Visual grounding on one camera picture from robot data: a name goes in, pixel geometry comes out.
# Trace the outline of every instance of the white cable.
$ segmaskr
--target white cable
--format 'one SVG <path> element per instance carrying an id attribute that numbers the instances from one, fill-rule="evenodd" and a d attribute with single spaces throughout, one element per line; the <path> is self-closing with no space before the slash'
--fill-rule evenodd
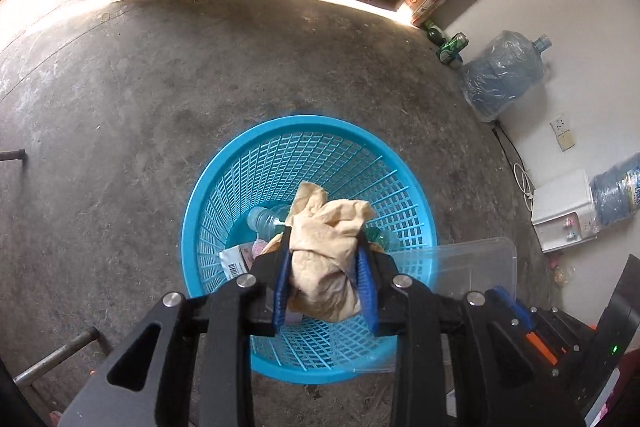
<path id="1" fill-rule="evenodd" d="M 519 176 L 516 172 L 516 167 L 520 168 L 521 173 Z M 513 165 L 513 176 L 515 176 L 518 188 L 524 194 L 524 202 L 527 205 L 529 212 L 531 212 L 533 210 L 533 182 L 531 181 L 531 178 L 529 178 L 527 171 L 519 163 Z"/>

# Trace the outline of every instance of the orange object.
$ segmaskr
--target orange object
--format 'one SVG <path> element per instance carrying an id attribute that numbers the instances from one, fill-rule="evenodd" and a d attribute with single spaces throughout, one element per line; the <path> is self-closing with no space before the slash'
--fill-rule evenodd
<path id="1" fill-rule="evenodd" d="M 540 353 L 549 361 L 551 365 L 556 365 L 558 363 L 558 359 L 556 356 L 546 347 L 546 344 L 537 336 L 535 333 L 527 333 L 527 340 L 534 345 L 534 347 L 539 350 Z"/>

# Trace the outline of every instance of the green can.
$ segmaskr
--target green can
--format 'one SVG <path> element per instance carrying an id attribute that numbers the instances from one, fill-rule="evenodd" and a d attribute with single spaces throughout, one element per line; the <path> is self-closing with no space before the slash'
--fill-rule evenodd
<path id="1" fill-rule="evenodd" d="M 456 54 L 460 53 L 467 44 L 469 44 L 469 39 L 466 38 L 466 35 L 464 33 L 456 33 L 449 42 L 445 42 L 440 46 L 438 59 L 443 64 L 450 64 Z"/>

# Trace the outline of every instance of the barcode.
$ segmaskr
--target barcode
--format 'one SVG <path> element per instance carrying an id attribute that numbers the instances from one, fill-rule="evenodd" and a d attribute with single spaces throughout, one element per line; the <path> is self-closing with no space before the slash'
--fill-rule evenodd
<path id="1" fill-rule="evenodd" d="M 231 272 L 231 279 L 235 279 L 240 275 L 240 270 L 238 269 L 238 265 L 235 263 L 231 263 L 229 265 L 229 272 Z"/>

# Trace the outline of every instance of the blue plastic basket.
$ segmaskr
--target blue plastic basket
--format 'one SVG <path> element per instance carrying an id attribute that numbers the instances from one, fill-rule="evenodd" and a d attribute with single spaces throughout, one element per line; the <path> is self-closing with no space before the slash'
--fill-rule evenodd
<path id="1" fill-rule="evenodd" d="M 367 200 L 378 214 L 370 224 L 396 232 L 404 249 L 436 245 L 433 216 L 420 185 L 400 157 L 359 127 L 324 116 L 288 116 L 257 125 L 226 145 L 209 163 L 187 205 L 182 269 L 190 296 L 226 282 L 218 254 L 252 241 L 246 214 L 256 205 L 291 202 L 301 181 L 331 199 Z M 401 272 L 429 283 L 434 267 L 415 256 Z M 339 346 L 333 345 L 336 331 Z M 339 325 L 304 317 L 273 339 L 252 337 L 252 369 L 292 383 L 347 380 L 388 360 L 396 339 L 374 338 L 361 316 Z"/>

